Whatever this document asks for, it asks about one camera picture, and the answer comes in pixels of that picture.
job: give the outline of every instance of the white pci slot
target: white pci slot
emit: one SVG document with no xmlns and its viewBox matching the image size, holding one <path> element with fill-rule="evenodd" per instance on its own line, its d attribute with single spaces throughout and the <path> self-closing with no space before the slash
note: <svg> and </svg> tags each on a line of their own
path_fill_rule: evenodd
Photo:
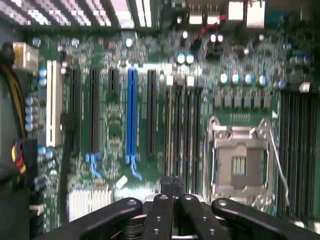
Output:
<svg viewBox="0 0 320 240">
<path fill-rule="evenodd" d="M 46 128 L 45 141 L 47 147 L 62 144 L 62 131 L 60 128 L 60 115 L 62 113 L 63 77 L 61 64 L 57 61 L 47 61 L 46 83 Z"/>
</svg>

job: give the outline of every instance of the motherboard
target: motherboard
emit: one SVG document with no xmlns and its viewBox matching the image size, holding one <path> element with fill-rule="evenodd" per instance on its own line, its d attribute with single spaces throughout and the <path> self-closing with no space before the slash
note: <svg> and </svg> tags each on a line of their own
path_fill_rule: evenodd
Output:
<svg viewBox="0 0 320 240">
<path fill-rule="evenodd" d="M 277 32 L 44 32 L 29 40 L 39 75 L 30 77 L 26 129 L 38 139 L 45 232 L 61 225 L 66 144 L 69 221 L 121 198 L 143 201 L 161 191 L 161 176 L 182 176 L 185 192 L 208 203 L 227 197 L 276 214 L 273 145 L 287 50 Z"/>
</svg>

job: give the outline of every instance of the green circuit board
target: green circuit board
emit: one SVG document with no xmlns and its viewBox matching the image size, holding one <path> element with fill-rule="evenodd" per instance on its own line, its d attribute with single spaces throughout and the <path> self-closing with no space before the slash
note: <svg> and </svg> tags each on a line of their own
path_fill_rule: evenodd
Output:
<svg viewBox="0 0 320 240">
<path fill-rule="evenodd" d="M 273 41 L 271 33 L 265 35 L 264 40 L 255 48 L 250 56 L 244 58 L 233 57 L 235 44 L 233 35 L 224 37 L 224 53 L 220 60 L 207 61 L 206 49 L 201 47 L 195 55 L 192 64 L 177 64 L 179 54 L 190 54 L 191 41 L 187 41 L 185 46 L 181 46 L 181 32 L 171 32 L 156 37 L 137 36 L 133 32 L 125 32 L 110 35 L 108 33 L 88 34 L 83 33 L 44 33 L 33 35 L 41 39 L 39 47 L 39 67 L 46 68 L 47 61 L 59 61 L 61 53 L 57 51 L 60 46 L 65 48 L 67 53 L 68 66 L 76 69 L 81 84 L 81 113 L 79 153 L 72 154 L 70 162 L 70 172 L 68 176 L 68 191 L 76 193 L 83 198 L 88 191 L 100 191 L 107 195 L 108 200 L 104 204 L 110 204 L 124 197 L 135 197 L 140 200 L 152 193 L 161 190 L 160 178 L 164 175 L 175 175 L 169 166 L 171 155 L 175 151 L 176 140 L 174 139 L 175 118 L 180 114 L 183 122 L 182 139 L 184 133 L 185 119 L 187 118 L 187 100 L 181 98 L 181 110 L 177 110 L 176 82 L 171 85 L 168 81 L 170 77 L 174 81 L 182 80 L 182 96 L 188 95 L 190 89 L 196 89 L 201 85 L 201 92 L 190 97 L 192 105 L 190 107 L 190 134 L 191 145 L 197 140 L 196 155 L 198 156 L 198 181 L 195 182 L 192 171 L 186 173 L 186 191 L 203 195 L 203 147 L 206 136 L 208 120 L 216 116 L 223 126 L 255 127 L 262 119 L 270 121 L 273 129 L 275 142 L 279 141 L 279 92 L 274 88 L 274 75 L 282 69 L 285 60 L 283 45 L 280 40 Z M 133 40 L 133 46 L 127 47 L 126 39 Z M 203 46 L 206 45 L 210 36 L 203 38 Z M 127 114 L 128 114 L 128 69 L 137 69 L 136 81 L 136 159 L 137 171 L 142 179 L 138 179 L 132 173 L 130 164 L 126 164 L 126 144 L 127 144 Z M 89 131 L 91 84 L 90 77 L 92 69 L 96 69 L 99 87 L 95 93 L 98 96 L 98 116 L 97 118 L 98 151 L 96 154 L 96 171 L 100 177 L 92 172 L 92 166 L 88 162 L 90 150 Z M 110 69 L 117 70 L 118 82 L 117 93 L 110 91 Z M 154 111 L 154 149 L 152 155 L 148 154 L 148 70 L 155 71 L 155 108 Z M 221 77 L 225 74 L 230 83 L 221 85 Z M 246 75 L 252 76 L 252 84 L 243 84 Z M 238 75 L 239 84 L 232 84 L 234 75 Z M 267 80 L 261 87 L 257 86 L 260 76 Z M 40 91 L 39 78 L 31 77 L 30 93 L 37 95 Z M 71 106 L 71 78 L 63 77 L 63 110 L 68 112 Z M 198 111 L 198 132 L 194 134 L 194 122 L 197 120 L 195 112 Z M 40 107 L 39 125 L 45 126 L 46 107 Z M 40 130 L 32 132 L 32 136 L 38 136 Z M 48 232 L 60 226 L 58 202 L 58 182 L 60 172 L 60 162 L 62 159 L 63 146 L 53 148 L 56 151 L 54 165 L 52 161 L 43 160 L 39 165 L 39 173 L 47 174 L 48 186 L 44 191 L 45 221 L 44 230 Z M 277 196 L 278 169 L 274 165 L 274 188 L 273 194 Z M 276 197 L 266 212 L 274 215 L 276 213 Z"/>
</svg>

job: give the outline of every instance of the cpu socket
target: cpu socket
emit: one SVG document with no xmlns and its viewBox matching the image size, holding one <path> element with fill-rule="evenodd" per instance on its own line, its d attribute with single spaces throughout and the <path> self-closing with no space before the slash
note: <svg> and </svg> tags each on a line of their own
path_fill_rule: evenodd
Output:
<svg viewBox="0 0 320 240">
<path fill-rule="evenodd" d="M 275 199 L 272 126 L 263 118 L 258 126 L 222 126 L 210 119 L 212 142 L 212 200 L 230 198 L 262 211 Z"/>
</svg>

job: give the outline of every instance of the blue pcie slot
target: blue pcie slot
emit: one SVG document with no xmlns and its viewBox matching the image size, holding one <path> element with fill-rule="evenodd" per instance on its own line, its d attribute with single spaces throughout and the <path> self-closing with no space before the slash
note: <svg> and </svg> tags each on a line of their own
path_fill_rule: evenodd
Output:
<svg viewBox="0 0 320 240">
<path fill-rule="evenodd" d="M 132 174 L 142 180 L 137 172 L 137 79 L 138 71 L 135 68 L 128 69 L 127 83 L 127 123 L 126 123 L 126 156 L 125 163 L 131 165 Z"/>
</svg>

